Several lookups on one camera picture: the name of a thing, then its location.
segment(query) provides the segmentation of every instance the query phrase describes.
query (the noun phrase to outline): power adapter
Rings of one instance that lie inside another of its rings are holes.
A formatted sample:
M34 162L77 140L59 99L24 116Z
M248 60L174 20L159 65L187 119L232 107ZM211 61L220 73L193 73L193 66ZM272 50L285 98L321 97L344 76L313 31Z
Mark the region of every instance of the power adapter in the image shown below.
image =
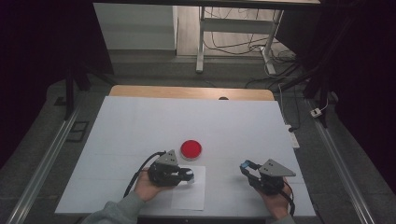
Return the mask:
M319 116L321 115L320 109L319 109L319 108L316 108L316 109L311 110L311 115L312 115L312 117L314 117L314 118L319 117Z

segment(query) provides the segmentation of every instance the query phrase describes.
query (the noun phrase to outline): red disc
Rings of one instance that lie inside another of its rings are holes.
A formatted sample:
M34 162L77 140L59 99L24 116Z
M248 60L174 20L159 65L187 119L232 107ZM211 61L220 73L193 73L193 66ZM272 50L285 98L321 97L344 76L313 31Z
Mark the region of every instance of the red disc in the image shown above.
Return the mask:
M181 145L181 155L188 161L196 160L201 155L202 147L197 141L188 140Z

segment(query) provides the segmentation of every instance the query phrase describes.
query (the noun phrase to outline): gray triangular bracket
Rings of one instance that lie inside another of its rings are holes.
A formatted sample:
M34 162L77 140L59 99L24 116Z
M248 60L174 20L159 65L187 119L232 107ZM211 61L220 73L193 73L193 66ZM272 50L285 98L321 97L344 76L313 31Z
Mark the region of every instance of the gray triangular bracket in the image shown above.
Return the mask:
M293 171L271 159L259 168L259 172L269 176L296 176Z
M158 158L156 162L164 165L178 165L175 151L173 149L161 155L161 157Z

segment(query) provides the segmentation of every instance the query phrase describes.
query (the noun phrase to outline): gray sleeve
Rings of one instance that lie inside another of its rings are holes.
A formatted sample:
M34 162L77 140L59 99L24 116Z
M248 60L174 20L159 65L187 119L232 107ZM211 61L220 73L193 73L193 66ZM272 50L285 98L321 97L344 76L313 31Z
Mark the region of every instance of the gray sleeve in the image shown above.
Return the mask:
M140 209L145 205L133 191L119 203L108 202L101 211L90 214L82 224L135 224Z
M291 215L288 215L276 222L273 222L273 224L295 224L295 222L294 222L293 218L291 217Z

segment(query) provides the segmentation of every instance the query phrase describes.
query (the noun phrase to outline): white wall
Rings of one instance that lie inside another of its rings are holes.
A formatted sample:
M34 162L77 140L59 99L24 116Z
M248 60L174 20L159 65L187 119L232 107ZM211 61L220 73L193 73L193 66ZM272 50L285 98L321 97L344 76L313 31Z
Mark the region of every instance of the white wall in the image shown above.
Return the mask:
M93 5L107 49L176 49L176 7Z

